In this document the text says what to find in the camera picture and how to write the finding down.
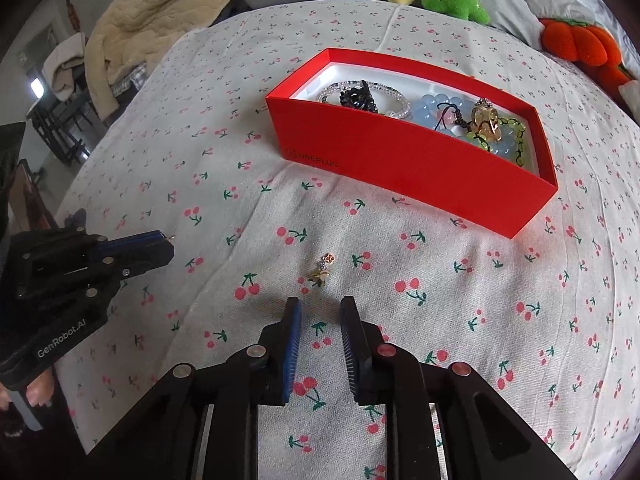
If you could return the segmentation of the person's left hand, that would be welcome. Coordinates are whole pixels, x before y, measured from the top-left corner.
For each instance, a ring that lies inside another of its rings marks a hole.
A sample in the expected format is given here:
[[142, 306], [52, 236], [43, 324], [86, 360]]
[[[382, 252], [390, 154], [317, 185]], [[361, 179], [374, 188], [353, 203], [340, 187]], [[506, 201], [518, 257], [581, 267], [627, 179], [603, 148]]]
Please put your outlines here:
[[[26, 389], [26, 399], [30, 406], [46, 405], [54, 395], [55, 380], [52, 368], [48, 368], [36, 379], [34, 379]], [[0, 384], [0, 410], [7, 411], [12, 403], [9, 390]]]

